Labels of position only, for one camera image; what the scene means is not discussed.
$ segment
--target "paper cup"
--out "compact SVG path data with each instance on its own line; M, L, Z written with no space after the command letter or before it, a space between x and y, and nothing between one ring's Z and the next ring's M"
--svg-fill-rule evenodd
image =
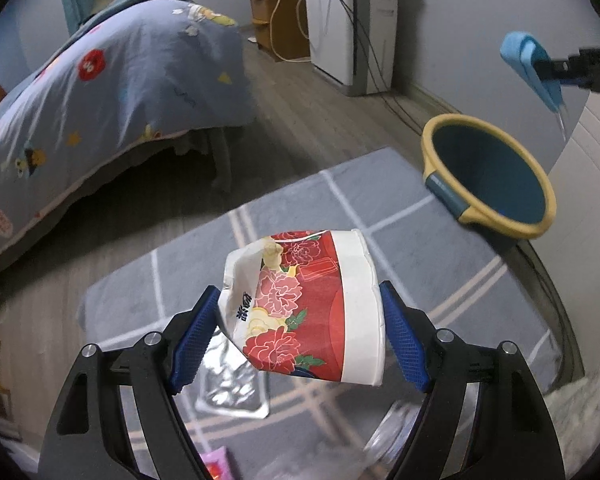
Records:
M224 332L258 369L382 383L384 316L359 230L292 231L227 256Z

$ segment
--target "blue gripper pad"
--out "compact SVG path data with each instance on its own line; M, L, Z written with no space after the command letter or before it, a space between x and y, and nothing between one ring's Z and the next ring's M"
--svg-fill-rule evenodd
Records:
M540 81L534 68L536 61L550 59L536 38L528 32L510 32L502 40L500 57L531 87L549 110L557 112L560 109L562 104L560 82Z
M416 338L400 309L402 303L400 297L387 286L386 282L380 283L380 296L384 309L386 336L398 358L400 370L408 382L415 384L417 389L424 392L430 381L424 347Z
M177 393L180 393L183 386L191 384L198 373L206 348L218 326L216 321L218 298L220 298L220 291L213 287L213 291L202 304L193 323L173 352L173 368L169 382L173 391Z

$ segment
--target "wooden nightstand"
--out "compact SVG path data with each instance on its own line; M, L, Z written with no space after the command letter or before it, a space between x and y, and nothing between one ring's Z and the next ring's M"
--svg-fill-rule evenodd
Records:
M309 40L305 38L298 28L296 20L296 4L298 0L280 0L280 5L271 22L271 15L278 0L250 0L251 15L255 27L255 36L258 48L265 50L276 61L281 59L273 53L271 47L271 35L273 44L280 56L286 59L298 59L309 56ZM300 23L302 30L307 32L306 4L304 0L300 4Z

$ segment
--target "red peony print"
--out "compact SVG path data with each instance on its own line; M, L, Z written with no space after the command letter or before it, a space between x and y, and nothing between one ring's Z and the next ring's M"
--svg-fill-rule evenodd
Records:
M284 272L263 267L256 288L256 306L264 308L271 317L287 318L298 307L302 295L300 282Z
M242 352L258 370L290 374L295 369L299 349L296 334L285 332L281 326L248 338Z
M302 240L301 242L284 242L282 245L283 267L308 264L320 256L318 240Z
M272 235L271 238L274 240L296 240L296 238L304 238L305 236L311 236L318 232L320 231L286 231L284 233Z
M83 81L91 81L104 70L106 65L104 52L98 49L91 50L78 64L78 77Z

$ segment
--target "laminate floor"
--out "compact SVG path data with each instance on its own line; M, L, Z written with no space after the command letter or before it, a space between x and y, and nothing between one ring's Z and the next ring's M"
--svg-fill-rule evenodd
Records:
M230 194L211 189L209 157L165 150L75 203L0 274L0 381L11 389L14 420L30 446L40 449L85 343L75 313L88 286L246 201L383 146L422 166L420 137L380 97L347 98L309 63L275 63L252 44L245 45L245 66L257 118L232 144ZM398 99L419 124L431 117Z

